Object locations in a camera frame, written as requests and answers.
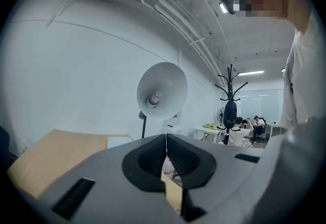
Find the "person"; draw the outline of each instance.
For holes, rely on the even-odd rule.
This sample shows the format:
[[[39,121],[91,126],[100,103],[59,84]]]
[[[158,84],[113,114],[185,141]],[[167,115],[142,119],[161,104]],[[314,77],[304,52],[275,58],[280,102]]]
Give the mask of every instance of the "person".
[[[254,144],[257,141],[257,136],[263,133],[265,122],[263,119],[259,119],[258,116],[255,116],[253,126],[254,126],[254,136],[251,139],[251,142]]]
[[[235,119],[235,124],[233,128],[230,129],[228,145],[241,146],[243,138],[254,131],[254,127],[251,124],[250,120],[246,120],[246,121],[249,124],[249,129],[241,128],[241,126],[243,125],[242,117],[237,117]]]
[[[289,129],[305,123],[309,118],[325,116],[326,37],[310,1],[227,0],[226,4],[240,16],[283,19],[295,28],[294,41],[283,73],[281,127]]]

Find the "stand fan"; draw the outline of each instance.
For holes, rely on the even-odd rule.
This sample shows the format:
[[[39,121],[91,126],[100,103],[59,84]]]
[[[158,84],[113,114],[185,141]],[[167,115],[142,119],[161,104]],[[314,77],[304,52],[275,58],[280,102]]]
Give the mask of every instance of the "stand fan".
[[[222,107],[218,110],[218,113],[216,114],[216,117],[218,119],[218,121],[220,122],[220,126],[222,126],[222,121],[223,121],[223,116],[224,116],[224,110],[225,108]]]

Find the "paper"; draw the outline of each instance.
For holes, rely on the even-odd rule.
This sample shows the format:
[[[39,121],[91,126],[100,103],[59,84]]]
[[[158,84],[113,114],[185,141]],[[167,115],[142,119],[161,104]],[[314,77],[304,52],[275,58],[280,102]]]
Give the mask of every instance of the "paper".
[[[131,139],[128,137],[108,137],[107,138],[107,148],[112,148],[115,146],[123,145],[131,142]]]

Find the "ceiling light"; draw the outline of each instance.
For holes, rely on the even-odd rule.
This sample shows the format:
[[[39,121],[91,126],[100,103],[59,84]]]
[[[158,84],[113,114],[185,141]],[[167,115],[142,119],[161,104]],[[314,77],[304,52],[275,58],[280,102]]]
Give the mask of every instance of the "ceiling light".
[[[238,73],[238,75],[254,75],[254,74],[261,74],[261,73],[264,73],[264,70],[262,70],[262,71],[254,71],[254,72]]]
[[[220,2],[220,7],[223,11],[223,13],[227,13],[228,11],[226,10],[226,8],[224,7],[224,5],[222,4],[222,2]]]

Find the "desk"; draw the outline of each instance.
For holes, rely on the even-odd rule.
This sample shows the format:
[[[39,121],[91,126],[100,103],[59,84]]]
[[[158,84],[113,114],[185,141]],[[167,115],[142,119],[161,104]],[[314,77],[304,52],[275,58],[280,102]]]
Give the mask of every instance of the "desk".
[[[202,126],[195,127],[195,135],[194,135],[195,139],[198,139],[198,132],[203,133],[203,141],[205,140],[205,134],[214,135],[213,142],[216,143],[216,139],[218,137],[218,134],[220,133],[220,130],[211,130],[211,129],[208,129],[208,128],[202,127]]]
[[[270,127],[269,138],[272,137],[273,128],[280,128],[281,129],[280,125],[278,125],[278,124],[268,124],[268,123],[266,123],[266,126]]]
[[[38,199],[58,177],[92,154],[105,150],[110,137],[131,139],[127,134],[100,135],[52,130],[24,152],[7,173],[16,187]],[[166,183],[169,204],[173,208],[180,208],[182,188],[165,175],[161,180]]]

